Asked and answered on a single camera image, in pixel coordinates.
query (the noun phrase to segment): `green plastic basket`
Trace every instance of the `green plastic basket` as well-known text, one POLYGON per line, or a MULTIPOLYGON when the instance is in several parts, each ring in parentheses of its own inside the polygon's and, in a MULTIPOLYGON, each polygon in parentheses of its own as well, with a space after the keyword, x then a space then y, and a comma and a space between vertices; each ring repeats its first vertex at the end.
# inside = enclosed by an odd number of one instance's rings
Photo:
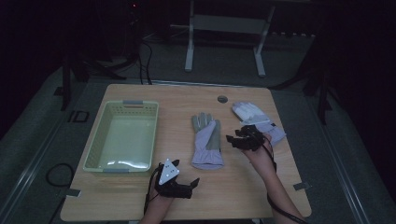
POLYGON ((83 169, 150 173, 158 110, 154 101, 106 102, 83 169))

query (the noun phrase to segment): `human hand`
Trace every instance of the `human hand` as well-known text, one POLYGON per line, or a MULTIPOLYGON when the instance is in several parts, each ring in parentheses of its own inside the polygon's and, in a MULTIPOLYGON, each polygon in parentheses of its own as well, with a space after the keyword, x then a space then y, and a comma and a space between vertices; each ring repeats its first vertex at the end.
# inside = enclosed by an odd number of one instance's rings
POLYGON ((262 175, 262 172, 271 172, 275 173, 276 168, 273 164, 273 159, 270 155, 273 155, 273 149, 270 144, 271 142, 271 135, 264 133, 263 134, 266 138, 264 142, 264 147, 259 147, 257 150, 241 150, 249 159, 250 163, 253 165, 254 169, 262 175))
POLYGON ((161 223, 175 198, 167 198, 161 196, 154 188, 155 181, 151 183, 150 193, 148 197, 148 207, 146 214, 140 220, 140 224, 157 224, 161 223))

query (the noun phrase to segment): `gray glove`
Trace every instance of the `gray glove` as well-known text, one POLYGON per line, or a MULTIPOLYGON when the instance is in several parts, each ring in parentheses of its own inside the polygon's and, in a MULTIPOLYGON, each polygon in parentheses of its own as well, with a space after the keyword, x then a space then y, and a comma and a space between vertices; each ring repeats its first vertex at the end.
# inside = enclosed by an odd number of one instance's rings
POLYGON ((191 164, 202 170, 217 170, 224 166, 220 153, 220 121, 210 114, 192 116, 195 131, 195 151, 191 164))

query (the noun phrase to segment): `table leg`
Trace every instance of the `table leg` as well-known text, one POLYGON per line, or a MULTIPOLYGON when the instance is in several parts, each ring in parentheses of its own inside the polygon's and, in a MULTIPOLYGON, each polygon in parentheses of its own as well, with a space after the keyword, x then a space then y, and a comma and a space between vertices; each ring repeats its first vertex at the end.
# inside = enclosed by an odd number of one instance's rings
POLYGON ((189 46, 187 47, 186 65, 184 70, 190 72, 192 70, 192 60, 194 57, 194 1, 190 0, 190 26, 189 26, 189 46))
POLYGON ((259 77, 265 77, 264 65, 262 63, 262 47, 264 46, 265 37, 268 35, 268 30, 270 28, 271 19, 274 16, 275 7, 271 7, 268 14, 267 22, 262 27, 261 39, 259 44, 253 48, 254 58, 256 60, 257 72, 259 77))

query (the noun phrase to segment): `metal stand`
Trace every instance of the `metal stand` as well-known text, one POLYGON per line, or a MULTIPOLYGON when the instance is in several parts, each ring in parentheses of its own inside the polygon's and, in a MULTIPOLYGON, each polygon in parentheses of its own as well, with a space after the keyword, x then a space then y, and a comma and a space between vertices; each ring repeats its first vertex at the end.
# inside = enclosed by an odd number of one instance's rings
POLYGON ((274 16, 274 12, 275 7, 271 7, 267 20, 199 15, 194 14, 194 0, 190 0, 189 45, 187 48, 185 71, 192 71, 194 30, 210 30, 260 35, 260 42, 253 48, 253 53, 258 75, 259 77, 265 77, 265 70, 262 62, 262 47, 264 45, 265 37, 268 35, 268 29, 270 27, 271 19, 274 16))

